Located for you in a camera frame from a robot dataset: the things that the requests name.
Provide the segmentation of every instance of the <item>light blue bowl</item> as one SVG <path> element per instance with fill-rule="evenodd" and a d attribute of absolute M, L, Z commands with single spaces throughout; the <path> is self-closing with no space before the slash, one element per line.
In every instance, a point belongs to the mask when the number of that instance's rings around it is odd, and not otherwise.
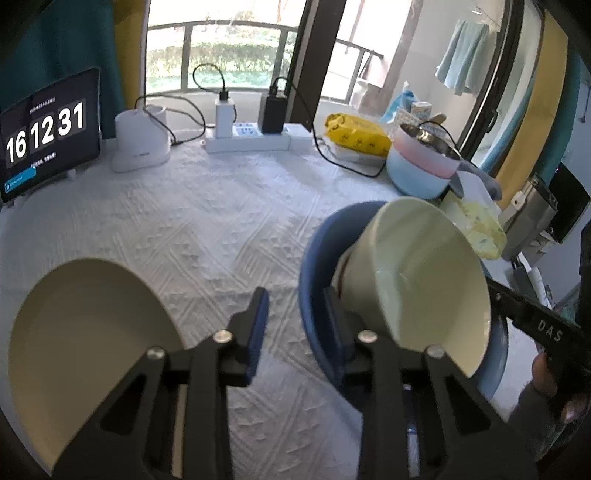
<path fill-rule="evenodd" d="M 340 256 L 357 241 L 384 203 L 357 203 L 328 217 L 308 244 L 300 268 L 300 314 L 312 352 L 329 381 L 357 408 L 363 402 L 364 393 L 343 388 L 337 383 L 337 345 L 331 334 L 323 290 L 330 286 Z M 485 275 L 490 277 L 484 265 L 482 268 Z M 506 319 L 492 312 L 488 347 L 480 367 L 472 377 L 480 392 L 489 400 L 495 394 L 505 371 L 508 346 Z"/>
<path fill-rule="evenodd" d="M 410 163 L 394 147 L 388 153 L 386 169 L 398 190 L 424 200 L 439 197 L 450 182 L 449 179 L 441 179 Z"/>

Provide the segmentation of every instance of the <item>tablet screen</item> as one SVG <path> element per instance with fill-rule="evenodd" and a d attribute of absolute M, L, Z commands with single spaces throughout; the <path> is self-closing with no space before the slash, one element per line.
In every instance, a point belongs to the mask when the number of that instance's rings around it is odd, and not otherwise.
<path fill-rule="evenodd" d="M 99 69 L 78 73 L 0 115 L 4 203 L 100 154 Z"/>

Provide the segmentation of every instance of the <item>balcony railing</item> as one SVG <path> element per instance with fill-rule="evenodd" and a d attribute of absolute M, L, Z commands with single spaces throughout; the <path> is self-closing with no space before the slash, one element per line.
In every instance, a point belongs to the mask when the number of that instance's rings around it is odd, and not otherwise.
<path fill-rule="evenodd" d="M 189 75 L 190 75 L 190 62 L 191 62 L 191 39 L 193 36 L 193 30 L 195 27 L 204 26 L 204 28 L 208 25 L 214 26 L 227 26 L 227 27 L 252 27 L 252 28 L 260 28 L 267 31 L 276 30 L 279 32 L 278 40 L 277 40 L 277 50 L 275 53 L 275 58 L 273 62 L 273 70 L 271 75 L 269 76 L 268 85 L 263 86 L 248 86 L 248 87 L 240 87 L 240 86 L 232 86 L 233 90 L 250 90 L 250 91 L 264 91 L 269 88 L 272 79 L 277 78 L 279 75 L 287 72 L 289 69 L 289 63 L 291 63 L 292 58 L 285 58 L 286 54 L 286 46 L 288 44 L 288 38 L 292 38 L 293 42 L 295 42 L 295 38 L 297 35 L 297 28 L 296 27 L 288 27 L 286 25 L 277 25 L 277 24 L 269 24 L 263 22 L 252 22 L 252 21 L 231 21 L 231 20 L 202 20 L 202 21 L 194 21 L 194 22 L 182 22 L 182 23 L 173 23 L 173 24 L 165 24 L 165 25 L 154 25 L 148 27 L 148 47 L 150 46 L 150 34 L 149 32 L 156 31 L 156 30 L 164 30 L 168 28 L 174 28 L 177 32 L 180 29 L 183 29 L 183 46 L 181 52 L 181 59 L 180 59 L 180 88 L 174 89 L 166 89 L 166 90 L 158 90 L 156 88 L 153 93 L 164 93 L 164 92 L 194 92 L 198 90 L 197 87 L 189 86 Z M 344 96 L 325 96 L 330 100 L 342 103 L 349 103 L 351 100 L 351 96 L 353 94 L 353 89 L 355 88 L 355 82 L 360 75 L 363 75 L 365 70 L 369 66 L 369 62 L 371 61 L 372 57 L 377 57 L 378 59 L 382 60 L 384 58 L 383 55 L 370 50 L 365 47 L 361 47 L 356 45 L 352 42 L 339 40 L 337 39 L 336 42 L 346 47 L 346 52 L 348 54 L 350 49 L 357 50 L 358 54 L 356 57 L 355 65 L 352 69 L 350 74 L 341 74 L 339 72 L 332 72 L 329 67 L 329 74 L 334 76 L 338 76 L 343 78 L 343 80 L 348 80 L 348 88 L 346 94 Z"/>

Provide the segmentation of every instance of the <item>power strip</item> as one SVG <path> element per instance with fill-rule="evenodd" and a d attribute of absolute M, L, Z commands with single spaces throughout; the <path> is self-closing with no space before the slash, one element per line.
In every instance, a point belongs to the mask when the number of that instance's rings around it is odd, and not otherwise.
<path fill-rule="evenodd" d="M 302 125 L 285 124 L 280 134 L 262 134 L 257 124 L 238 123 L 232 126 L 232 138 L 216 138 L 208 130 L 205 138 L 207 153 L 304 151 L 313 145 L 312 134 Z"/>

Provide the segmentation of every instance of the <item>ceramic bowl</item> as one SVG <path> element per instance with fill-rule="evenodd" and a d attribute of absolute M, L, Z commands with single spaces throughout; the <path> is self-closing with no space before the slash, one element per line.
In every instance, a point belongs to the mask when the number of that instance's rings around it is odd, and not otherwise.
<path fill-rule="evenodd" d="M 445 140 L 413 125 L 400 125 L 392 145 L 409 162 L 443 179 L 453 177 L 462 159 Z"/>
<path fill-rule="evenodd" d="M 486 352 L 491 305 L 478 256 L 431 204 L 384 205 L 357 241 L 341 280 L 345 308 L 404 348 L 441 344 L 472 376 Z"/>
<path fill-rule="evenodd" d="M 340 278 L 339 260 L 359 239 L 363 230 L 386 202 L 363 202 L 349 205 L 327 217 L 315 231 L 304 252 L 300 268 L 298 302 L 306 338 L 320 369 L 351 405 L 362 410 L 368 395 L 339 381 L 343 368 L 339 344 L 332 335 L 329 312 L 324 303 L 324 289 Z M 342 268 L 347 258 L 343 259 Z M 484 275 L 490 277 L 481 263 Z M 495 394 L 507 363 L 509 334 L 506 318 L 492 306 L 491 335 L 486 354 L 472 381 L 487 399 Z"/>
<path fill-rule="evenodd" d="M 16 318 L 9 349 L 12 400 L 50 471 L 106 395 L 150 346 L 183 348 L 170 316 L 138 277 L 104 260 L 47 274 Z"/>
<path fill-rule="evenodd" d="M 450 182 L 449 179 L 442 179 L 417 167 L 394 146 L 388 153 L 386 168 L 390 179 L 400 192 L 424 200 L 439 197 Z"/>

